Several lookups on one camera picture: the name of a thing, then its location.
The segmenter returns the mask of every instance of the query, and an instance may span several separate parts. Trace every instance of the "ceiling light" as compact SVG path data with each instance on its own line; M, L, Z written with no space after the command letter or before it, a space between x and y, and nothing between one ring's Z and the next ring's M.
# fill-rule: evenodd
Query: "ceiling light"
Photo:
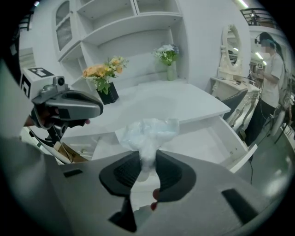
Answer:
M247 5L243 0L239 0L239 2L240 2L245 8L248 8L248 5Z
M259 53L255 53L261 60L263 60L263 57Z

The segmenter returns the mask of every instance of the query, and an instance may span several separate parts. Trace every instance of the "white shelving unit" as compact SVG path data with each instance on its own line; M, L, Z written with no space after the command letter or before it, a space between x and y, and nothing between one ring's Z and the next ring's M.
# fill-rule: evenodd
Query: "white shelving unit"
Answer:
M134 0L139 14L152 12L170 12L179 14L177 1L175 0Z
M180 47L175 70L178 77L186 77L188 45L178 0L71 1L80 40L60 59L70 85L82 83L86 88L79 80L83 70L113 56L129 60L119 78L112 79L119 89L166 80L167 68L152 55L164 44Z

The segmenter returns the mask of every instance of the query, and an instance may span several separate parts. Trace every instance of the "open drawer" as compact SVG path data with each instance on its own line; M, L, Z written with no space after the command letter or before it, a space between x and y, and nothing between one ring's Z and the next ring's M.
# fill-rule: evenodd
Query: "open drawer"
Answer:
M220 117L180 125L180 134L160 150L223 165L231 172L238 171L253 155L234 130Z

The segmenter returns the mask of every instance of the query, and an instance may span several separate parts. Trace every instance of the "flower bouquet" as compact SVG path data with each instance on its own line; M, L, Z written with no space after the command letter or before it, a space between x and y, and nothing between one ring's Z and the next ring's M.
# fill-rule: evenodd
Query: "flower bouquet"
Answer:
M174 80L176 76L172 63L177 60L179 55L178 47L175 45L163 45L159 49L155 50L153 54L167 66L167 80Z
M122 57L114 57L104 64L94 65L85 69L82 77L92 80L103 103L109 104L118 99L115 86L109 82L109 79L116 78L116 73L121 74L123 68L127 67L127 63L128 60Z

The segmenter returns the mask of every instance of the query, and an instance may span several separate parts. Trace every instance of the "plastic bag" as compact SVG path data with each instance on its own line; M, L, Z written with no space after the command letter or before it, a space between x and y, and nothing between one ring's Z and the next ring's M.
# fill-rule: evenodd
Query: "plastic bag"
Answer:
M142 171L154 165L157 150L179 133L177 119L143 119L116 131L120 144L131 151L139 151Z

